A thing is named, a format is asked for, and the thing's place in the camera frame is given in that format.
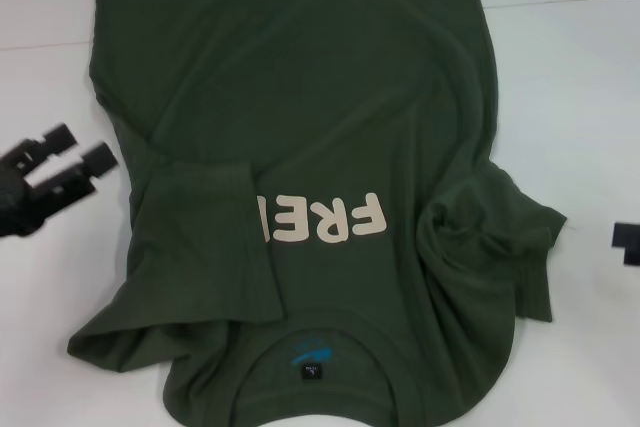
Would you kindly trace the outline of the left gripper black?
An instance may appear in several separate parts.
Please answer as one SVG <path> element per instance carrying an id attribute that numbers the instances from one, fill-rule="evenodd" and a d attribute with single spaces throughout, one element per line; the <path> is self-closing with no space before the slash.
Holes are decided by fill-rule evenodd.
<path id="1" fill-rule="evenodd" d="M 111 149 L 101 143 L 78 162 L 35 186 L 17 171 L 35 170 L 49 157 L 60 156 L 76 145 L 67 125 L 59 124 L 41 140 L 22 140 L 7 153 L 8 168 L 1 168 L 2 237 L 33 235 L 50 217 L 94 193 L 92 180 L 118 165 Z"/>

